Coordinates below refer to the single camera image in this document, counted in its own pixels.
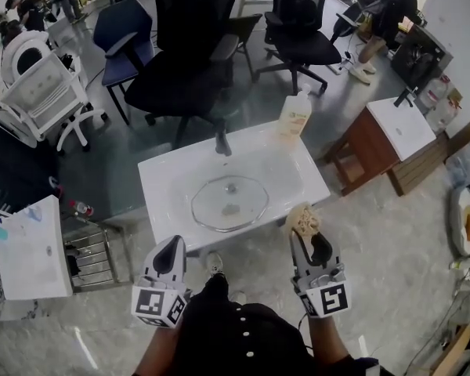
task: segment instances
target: white plastic bottle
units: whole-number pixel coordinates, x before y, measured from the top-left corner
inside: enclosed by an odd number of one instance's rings
[[[282,140],[294,142],[301,135],[312,115],[312,103],[308,97],[310,90],[310,85],[304,84],[297,96],[286,98],[277,126],[277,134]]]

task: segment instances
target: person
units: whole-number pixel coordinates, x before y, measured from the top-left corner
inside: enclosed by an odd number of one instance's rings
[[[370,63],[374,55],[397,36],[399,23],[404,17],[417,25],[423,25],[425,20],[418,11],[418,0],[390,0],[382,13],[373,17],[372,37],[359,54],[357,63],[350,68],[349,73],[366,85],[371,84],[368,74],[375,74],[376,68]]]
[[[216,253],[207,258],[211,278],[191,298],[176,329],[158,328],[134,376],[192,374],[365,375],[378,366],[354,360],[332,317],[309,318],[313,356],[298,329],[242,292],[228,298],[228,282]],[[381,375],[390,375],[379,368]]]
[[[17,9],[20,23],[28,31],[45,31],[44,15],[38,8],[39,0],[7,0],[7,10]]]
[[[77,0],[54,0],[54,2],[61,5],[70,24],[83,20],[87,16],[80,10]]]

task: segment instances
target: concrete floor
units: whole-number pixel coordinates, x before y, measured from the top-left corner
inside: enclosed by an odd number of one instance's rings
[[[154,11],[153,0],[141,1]],[[338,10],[343,10],[339,2],[327,0],[324,33],[329,37]],[[95,22],[94,13],[85,24],[67,27],[60,35],[66,41],[63,49],[81,55],[89,79],[100,71],[104,61],[103,54],[91,43],[90,31],[82,30],[85,26],[93,28]],[[263,38],[264,33],[257,31],[249,42],[255,67],[266,64]],[[357,43],[354,38],[351,52],[355,52]],[[348,40],[338,41],[340,51],[348,44]],[[330,80],[326,94],[313,99],[313,116],[303,135],[313,155],[338,138],[367,101],[395,96],[402,90],[388,60],[377,57],[374,64],[379,73],[370,88],[353,82],[347,74],[336,77],[327,68],[312,67]],[[304,81],[314,90],[320,87],[310,79],[299,79],[300,83]],[[231,99],[219,103],[215,111],[227,116],[232,130],[257,125],[277,119],[284,97],[290,93],[290,74],[264,74],[253,85],[244,57],[238,56]],[[100,86],[100,78],[90,85],[89,97],[95,107],[107,110],[112,124],[104,133],[92,136],[90,154],[83,154],[75,144],[67,150],[61,180],[70,198],[94,205],[100,217],[131,209],[141,213],[143,220],[128,227],[137,273],[154,240],[146,210],[142,209],[144,199],[136,165],[168,149],[177,121],[165,119],[149,128],[144,114],[129,108],[132,127],[126,127]],[[194,122],[184,143],[210,136],[212,131],[207,125]],[[447,170],[441,166],[406,197],[397,197],[388,178],[382,176],[346,198],[340,198],[333,168],[320,167],[320,171],[333,193],[317,209],[321,227],[326,237],[340,244],[353,291],[352,310],[336,319],[340,333],[354,356],[363,355],[359,338],[364,337],[369,355],[379,358],[392,373],[402,374],[453,300],[456,277],[447,270],[451,260],[445,226],[450,189]],[[277,226],[262,227],[218,248],[232,290],[245,291],[249,302],[266,304],[297,326],[304,310],[289,281],[291,256]],[[189,258],[188,286],[199,291],[206,279],[201,261]],[[131,317],[130,297],[130,287],[119,287],[53,299],[42,302],[49,317],[0,322],[1,364],[8,374],[22,376],[131,374],[153,328]],[[470,306],[470,296],[463,298]],[[466,315],[457,310],[463,298],[459,297],[450,311],[452,321]],[[306,322],[302,333],[308,342]],[[428,358],[436,344],[438,339],[434,338],[417,365]]]

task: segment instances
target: shorts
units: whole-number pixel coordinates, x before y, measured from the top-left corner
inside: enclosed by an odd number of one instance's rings
[[[399,33],[399,23],[404,18],[400,5],[391,3],[382,13],[373,17],[373,35],[384,39],[387,43],[393,42]]]

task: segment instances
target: sink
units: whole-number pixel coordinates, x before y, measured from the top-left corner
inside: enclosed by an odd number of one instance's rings
[[[329,189],[303,142],[297,141],[292,148],[280,144],[276,128],[277,122],[273,121],[228,134],[233,152],[229,157],[217,154],[214,139],[208,139],[139,163],[155,241],[179,234],[186,250],[195,251],[282,219],[304,201],[315,204],[329,197]],[[214,230],[215,226],[196,219],[192,201],[198,201],[199,191],[210,183],[221,183],[226,193],[246,183],[255,188],[246,195],[247,201],[258,199],[248,205],[251,210],[255,208],[254,215],[249,216],[251,221],[246,222],[248,214],[242,213],[243,219],[233,223],[240,224],[240,228]],[[202,212],[205,218],[211,201],[212,221],[222,221],[224,217],[219,213],[226,214],[222,210],[226,208],[224,198],[214,196],[201,203]]]

